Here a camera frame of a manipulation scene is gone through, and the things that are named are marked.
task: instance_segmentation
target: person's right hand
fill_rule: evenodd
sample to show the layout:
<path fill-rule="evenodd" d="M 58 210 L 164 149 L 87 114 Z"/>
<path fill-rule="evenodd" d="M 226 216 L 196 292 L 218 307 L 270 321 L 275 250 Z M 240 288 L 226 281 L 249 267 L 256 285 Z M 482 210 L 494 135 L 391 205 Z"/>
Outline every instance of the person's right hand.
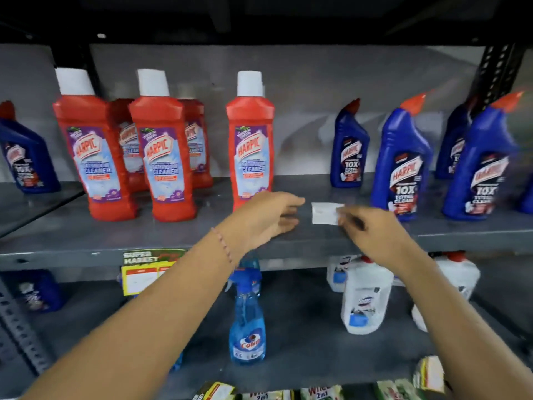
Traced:
<path fill-rule="evenodd" d="M 427 254 L 410 237 L 393 212 L 365 206 L 343 206 L 337 210 L 338 224 L 372 261 L 400 275 L 414 256 Z M 361 219 L 360 230 L 350 215 Z"/>

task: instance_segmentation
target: black label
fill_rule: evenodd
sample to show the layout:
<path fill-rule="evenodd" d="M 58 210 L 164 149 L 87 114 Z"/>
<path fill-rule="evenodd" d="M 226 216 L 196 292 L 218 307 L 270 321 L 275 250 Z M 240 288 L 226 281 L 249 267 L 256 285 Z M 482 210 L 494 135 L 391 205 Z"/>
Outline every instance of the black label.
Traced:
<path fill-rule="evenodd" d="M 33 161 L 26 157 L 26 149 L 15 143 L 3 144 L 4 155 L 15 181 L 24 188 L 43 187 L 37 172 L 33 168 Z"/>
<path fill-rule="evenodd" d="M 424 161 L 418 153 L 398 153 L 392 164 L 387 206 L 396 215 L 416 212 Z"/>
<path fill-rule="evenodd" d="M 454 143 L 454 146 L 450 150 L 450 157 L 448 158 L 448 174 L 455 174 L 455 168 L 459 162 L 461 152 L 465 147 L 465 138 L 460 137 Z"/>
<path fill-rule="evenodd" d="M 498 152 L 481 155 L 476 171 L 470 181 L 470 194 L 465 202 L 465 213 L 487 215 L 494 209 L 494 198 L 499 185 L 505 180 L 509 156 Z"/>
<path fill-rule="evenodd" d="M 345 137 L 341 150 L 341 181 L 358 182 L 363 178 L 361 160 L 363 159 L 363 144 L 355 137 Z"/>

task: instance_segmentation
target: small white card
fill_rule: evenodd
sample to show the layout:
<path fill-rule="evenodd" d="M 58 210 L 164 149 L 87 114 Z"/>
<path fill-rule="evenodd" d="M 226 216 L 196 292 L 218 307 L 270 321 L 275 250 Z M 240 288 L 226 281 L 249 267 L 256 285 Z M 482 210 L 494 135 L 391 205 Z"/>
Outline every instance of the small white card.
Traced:
<path fill-rule="evenodd" d="M 332 202 L 311 202 L 313 207 L 313 224 L 332 224 L 338 225 L 337 208 L 344 204 Z"/>

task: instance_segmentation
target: red bottle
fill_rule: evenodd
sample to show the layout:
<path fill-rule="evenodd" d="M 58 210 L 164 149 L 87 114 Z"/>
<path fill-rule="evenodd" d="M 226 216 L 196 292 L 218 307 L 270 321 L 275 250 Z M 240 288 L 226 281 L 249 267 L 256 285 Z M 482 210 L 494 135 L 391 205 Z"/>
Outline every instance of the red bottle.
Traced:
<path fill-rule="evenodd" d="M 196 205 L 183 104 L 170 97 L 163 70 L 141 69 L 137 76 L 141 96 L 129 107 L 152 193 L 152 214 L 161 222 L 193 219 Z"/>
<path fill-rule="evenodd" d="M 183 104 L 185 115 L 185 135 L 189 145 L 189 158 L 192 170 L 192 187 L 210 188 L 213 178 L 209 166 L 209 144 L 203 116 L 203 103 L 193 98 L 191 93 L 182 89 L 179 101 Z"/>
<path fill-rule="evenodd" d="M 94 96 L 85 70 L 59 67 L 56 75 L 61 98 L 53 104 L 54 112 L 87 192 L 90 214 L 103 221 L 134 219 L 137 206 L 109 104 Z"/>
<path fill-rule="evenodd" d="M 124 164 L 128 171 L 130 191 L 148 191 L 148 183 L 144 176 L 142 155 L 139 151 L 139 137 L 133 123 L 128 105 L 133 98 L 119 98 L 109 103 L 111 116 L 117 121 L 119 132 L 116 134 L 123 151 Z"/>
<path fill-rule="evenodd" d="M 230 122 L 230 160 L 233 210 L 253 195 L 272 190 L 274 178 L 274 105 L 263 97 L 260 71 L 240 71 L 237 98 L 226 105 Z"/>

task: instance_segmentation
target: colin logo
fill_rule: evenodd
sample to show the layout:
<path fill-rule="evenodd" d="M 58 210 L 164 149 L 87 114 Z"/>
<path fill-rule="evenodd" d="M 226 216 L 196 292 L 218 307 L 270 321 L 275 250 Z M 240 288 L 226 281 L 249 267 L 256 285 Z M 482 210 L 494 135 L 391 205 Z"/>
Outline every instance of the colin logo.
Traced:
<path fill-rule="evenodd" d="M 402 180 L 418 174 L 420 168 L 422 167 L 422 163 L 423 161 L 420 156 L 416 156 L 414 159 L 404 162 L 392 172 L 390 187 Z"/>
<path fill-rule="evenodd" d="M 359 140 L 357 140 L 355 143 L 352 143 L 350 144 L 350 146 L 346 147 L 341 153 L 341 162 L 343 162 L 349 157 L 359 154 L 362 146 L 363 144 Z"/>
<path fill-rule="evenodd" d="M 507 168 L 508 165 L 509 157 L 504 157 L 501 160 L 494 161 L 492 164 L 478 169 L 472 178 L 472 184 L 470 185 L 470 188 L 475 187 L 481 182 L 502 176 L 505 168 Z"/>
<path fill-rule="evenodd" d="M 119 142 L 120 145 L 128 144 L 131 140 L 137 139 L 137 129 L 135 124 L 125 127 L 120 131 Z"/>
<path fill-rule="evenodd" d="M 18 160 L 24 158 L 25 154 L 25 149 L 16 144 L 7 151 L 7 161 L 9 162 L 10 166 L 13 166 L 13 164 L 16 163 Z"/>
<path fill-rule="evenodd" d="M 74 154 L 80 160 L 102 151 L 102 138 L 94 133 L 80 137 L 74 143 Z"/>
<path fill-rule="evenodd" d="M 163 157 L 172 152 L 173 139 L 169 135 L 161 135 L 150 142 L 144 148 L 144 155 L 152 162 L 156 158 Z"/>
<path fill-rule="evenodd" d="M 237 144 L 237 158 L 242 161 L 244 158 L 261 151 L 265 137 L 261 132 L 248 136 Z"/>
<path fill-rule="evenodd" d="M 195 123 L 192 123 L 191 125 L 188 125 L 185 128 L 185 136 L 187 136 L 187 141 L 190 141 L 192 139 L 196 139 L 196 137 L 198 136 L 199 129 L 200 129 L 200 127 L 197 124 L 195 124 Z"/>
<path fill-rule="evenodd" d="M 359 301 L 359 307 L 368 306 L 372 302 L 372 296 L 367 296 Z"/>
<path fill-rule="evenodd" d="M 456 154 L 459 154 L 463 151 L 463 148 L 465 147 L 465 140 L 459 140 L 457 143 L 454 144 L 454 146 L 451 148 L 450 157 L 453 157 Z"/>
<path fill-rule="evenodd" d="M 240 341 L 240 347 L 247 351 L 255 349 L 261 343 L 261 336 L 259 334 L 250 334 Z"/>

